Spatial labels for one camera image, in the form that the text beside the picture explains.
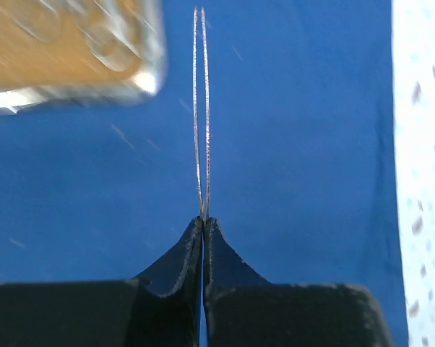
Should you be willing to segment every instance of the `blue cloth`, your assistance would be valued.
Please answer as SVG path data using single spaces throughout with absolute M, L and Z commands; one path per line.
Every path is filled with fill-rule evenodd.
M 164 2 L 170 71 L 149 103 L 0 117 L 0 282 L 136 275 L 198 213 L 197 3 Z M 197 5 L 210 24 L 212 215 L 270 281 L 369 287 L 406 346 L 391 1 Z

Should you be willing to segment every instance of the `white spotted fabric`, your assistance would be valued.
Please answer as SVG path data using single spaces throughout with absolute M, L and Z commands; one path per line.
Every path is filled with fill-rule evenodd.
M 435 346 L 435 0 L 394 0 L 395 150 L 410 346 Z

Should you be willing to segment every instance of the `thin wire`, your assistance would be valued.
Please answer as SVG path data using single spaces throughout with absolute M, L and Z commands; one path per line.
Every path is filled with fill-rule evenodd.
M 206 39 L 206 17 L 202 7 L 202 36 L 204 60 L 204 88 L 206 95 L 206 203 L 204 213 L 206 219 L 210 217 L 211 200 L 211 123 L 210 123 L 210 75 L 208 73 L 208 47 Z
M 194 48 L 193 48 L 193 99 L 194 99 L 194 142 L 195 142 L 195 168 L 197 171 L 197 191 L 200 217 L 203 218 L 202 179 L 200 176 L 200 153 L 198 141 L 198 115 L 197 115 L 197 23 L 198 8 L 194 10 Z
M 199 136 L 198 136 L 198 108 L 197 108 L 197 23 L 198 8 L 194 9 L 194 47 L 193 47 L 193 99 L 194 99 L 194 141 L 195 165 L 197 170 L 197 191 L 200 217 L 205 221 L 210 217 L 211 197 L 211 123 L 210 123 L 210 76 L 208 72 L 208 49 L 206 39 L 206 17 L 202 7 L 202 39 L 204 59 L 204 88 L 206 95 L 206 197 L 203 203 L 202 179 L 200 173 Z

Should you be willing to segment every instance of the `blue fabric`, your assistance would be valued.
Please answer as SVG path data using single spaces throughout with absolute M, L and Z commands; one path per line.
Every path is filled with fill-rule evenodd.
M 166 0 L 158 97 L 1 117 L 0 281 L 133 276 L 197 214 L 184 107 L 196 4 L 210 23 L 212 215 L 268 280 L 369 287 L 406 346 L 389 0 Z

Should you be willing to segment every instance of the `metal tray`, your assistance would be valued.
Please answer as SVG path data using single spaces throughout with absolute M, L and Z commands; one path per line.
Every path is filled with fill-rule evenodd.
M 0 0 L 0 114 L 52 100 L 140 102 L 166 74 L 160 0 Z

